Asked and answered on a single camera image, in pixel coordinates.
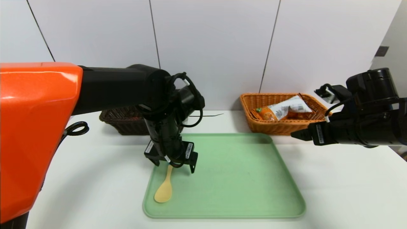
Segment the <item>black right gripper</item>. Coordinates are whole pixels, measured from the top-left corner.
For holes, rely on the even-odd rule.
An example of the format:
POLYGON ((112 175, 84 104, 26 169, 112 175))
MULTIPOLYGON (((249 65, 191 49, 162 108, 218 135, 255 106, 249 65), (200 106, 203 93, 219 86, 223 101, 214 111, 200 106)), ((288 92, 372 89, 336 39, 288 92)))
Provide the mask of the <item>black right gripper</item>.
POLYGON ((291 137, 305 142, 314 141, 314 145, 356 144, 355 125, 357 117, 346 114, 333 114, 329 122, 312 123, 306 129, 291 132, 291 137))

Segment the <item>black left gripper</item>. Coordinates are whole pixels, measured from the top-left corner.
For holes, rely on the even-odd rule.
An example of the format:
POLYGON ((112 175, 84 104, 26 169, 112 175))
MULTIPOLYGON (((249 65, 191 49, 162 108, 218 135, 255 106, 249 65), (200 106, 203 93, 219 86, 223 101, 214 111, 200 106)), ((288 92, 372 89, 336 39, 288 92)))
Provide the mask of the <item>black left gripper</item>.
POLYGON ((198 153, 192 152, 189 160, 186 159, 188 142, 182 141, 180 135, 180 125, 174 117, 167 117, 160 121, 145 119, 150 135, 150 142, 147 145, 144 156, 155 166, 160 165, 160 161, 167 161, 178 165, 189 164, 190 171, 195 172, 198 153))

